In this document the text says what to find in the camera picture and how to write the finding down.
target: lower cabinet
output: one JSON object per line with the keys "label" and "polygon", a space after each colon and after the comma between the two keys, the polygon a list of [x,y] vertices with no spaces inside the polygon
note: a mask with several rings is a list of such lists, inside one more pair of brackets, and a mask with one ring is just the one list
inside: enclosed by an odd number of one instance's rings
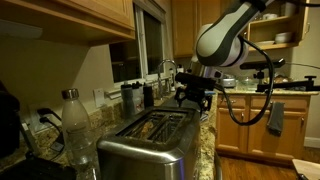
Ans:
{"label": "lower cabinet", "polygon": [[[288,162],[301,159],[310,96],[273,95],[272,102],[284,102],[281,136],[268,132],[270,105],[261,120],[252,126],[239,126],[232,121],[226,102],[218,97],[216,150],[221,154]],[[235,117],[247,122],[261,110],[265,96],[230,95]]]}

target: light switch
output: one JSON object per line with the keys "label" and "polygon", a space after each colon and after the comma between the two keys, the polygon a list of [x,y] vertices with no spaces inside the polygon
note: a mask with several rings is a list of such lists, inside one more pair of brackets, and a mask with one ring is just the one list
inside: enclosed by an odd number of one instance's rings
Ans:
{"label": "light switch", "polygon": [[102,88],[99,89],[94,89],[93,90],[93,95],[94,95],[94,100],[96,102],[96,107],[102,107],[103,105],[105,105],[105,101],[104,101],[104,91]]}

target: electric outlet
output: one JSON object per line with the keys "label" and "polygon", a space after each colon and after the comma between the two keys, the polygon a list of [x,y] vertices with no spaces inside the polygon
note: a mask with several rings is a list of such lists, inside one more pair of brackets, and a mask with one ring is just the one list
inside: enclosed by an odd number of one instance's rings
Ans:
{"label": "electric outlet", "polygon": [[[35,103],[29,105],[29,112],[30,112],[30,129],[33,132],[39,132],[41,130],[47,129],[51,127],[51,124],[49,123],[41,123],[40,115],[37,113],[37,110],[40,108],[50,108],[48,102],[41,102],[41,103]],[[45,115],[49,120],[52,120],[52,115],[48,114]]]}

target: toaster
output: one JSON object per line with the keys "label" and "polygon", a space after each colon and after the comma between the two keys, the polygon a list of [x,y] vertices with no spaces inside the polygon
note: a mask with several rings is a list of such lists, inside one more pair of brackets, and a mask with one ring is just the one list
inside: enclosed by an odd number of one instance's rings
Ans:
{"label": "toaster", "polygon": [[103,180],[198,179],[199,112],[148,107],[97,142]]}

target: gray towel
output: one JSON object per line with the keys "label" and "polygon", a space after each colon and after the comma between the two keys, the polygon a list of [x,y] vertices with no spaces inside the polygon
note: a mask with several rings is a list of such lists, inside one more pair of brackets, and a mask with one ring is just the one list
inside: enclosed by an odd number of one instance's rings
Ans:
{"label": "gray towel", "polygon": [[279,137],[281,136],[283,128],[283,108],[284,103],[273,102],[269,121],[267,123],[269,133]]}

